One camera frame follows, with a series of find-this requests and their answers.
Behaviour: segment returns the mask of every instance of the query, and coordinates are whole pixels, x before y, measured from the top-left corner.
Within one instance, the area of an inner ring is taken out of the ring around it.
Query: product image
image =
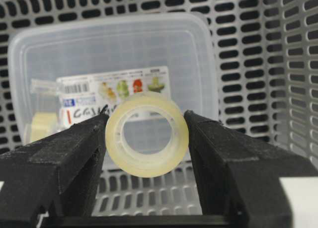
[[[143,83],[140,79],[137,79],[134,81],[134,84],[133,84],[133,87],[134,87],[134,93],[137,93],[137,92],[142,92],[143,91]]]
[[[129,96],[129,90],[127,86],[127,82],[125,80],[121,80],[117,84],[117,93],[121,99],[125,99]]]
[[[153,77],[153,83],[148,85],[148,90],[153,92],[161,92],[164,89],[164,84],[159,83],[159,78]]]
[[[112,103],[116,102],[116,94],[113,92],[112,88],[107,86],[106,82],[100,84],[98,92],[102,98],[107,98]]]

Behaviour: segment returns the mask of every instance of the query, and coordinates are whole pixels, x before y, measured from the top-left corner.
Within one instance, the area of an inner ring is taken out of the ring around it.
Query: transparent plastic container
[[[11,95],[22,141],[38,112],[59,113],[57,95],[31,93],[31,81],[58,77],[168,68],[171,99],[180,109],[217,119],[217,75],[204,18],[189,13],[112,17],[28,29],[9,44]],[[137,151],[156,152],[170,138],[165,120],[125,126]],[[109,158],[107,167],[111,166]]]

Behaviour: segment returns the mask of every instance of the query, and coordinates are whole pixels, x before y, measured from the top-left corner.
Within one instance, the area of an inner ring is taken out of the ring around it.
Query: barcode
[[[89,91],[88,82],[64,86],[64,93],[66,94],[81,93],[81,92],[88,92],[88,91]]]

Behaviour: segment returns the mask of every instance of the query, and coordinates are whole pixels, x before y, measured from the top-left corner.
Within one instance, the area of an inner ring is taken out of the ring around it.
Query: white surface
[[[217,73],[206,23],[188,13],[94,19],[22,31],[8,50],[9,80],[20,135],[36,112],[58,112],[57,97],[30,93],[32,79],[167,66],[171,99],[217,120]],[[170,130],[155,120],[125,126],[134,148],[162,148]],[[111,164],[106,157],[106,164]]]
[[[293,228],[318,227],[318,177],[282,177],[293,212]]]
[[[156,112],[171,126],[168,144],[154,154],[132,149],[125,139],[125,123],[140,111]],[[157,177],[170,172],[182,161],[188,145],[189,131],[180,109],[161,93],[140,92],[128,97],[106,125],[106,147],[111,159],[122,170],[138,177]]]
[[[3,181],[0,181],[0,192],[1,192],[1,189],[2,189],[2,186],[4,185],[4,182]]]

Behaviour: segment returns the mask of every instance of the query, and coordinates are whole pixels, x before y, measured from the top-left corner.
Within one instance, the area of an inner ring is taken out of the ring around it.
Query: plastic container
[[[32,93],[32,80],[131,69],[167,67],[171,99],[180,109],[217,119],[217,75],[210,32],[201,17],[189,13],[112,17],[22,31],[9,44],[8,63],[15,117],[28,142],[32,118],[59,113],[54,93]],[[152,153],[168,142],[165,120],[141,120],[125,126],[128,143]]]

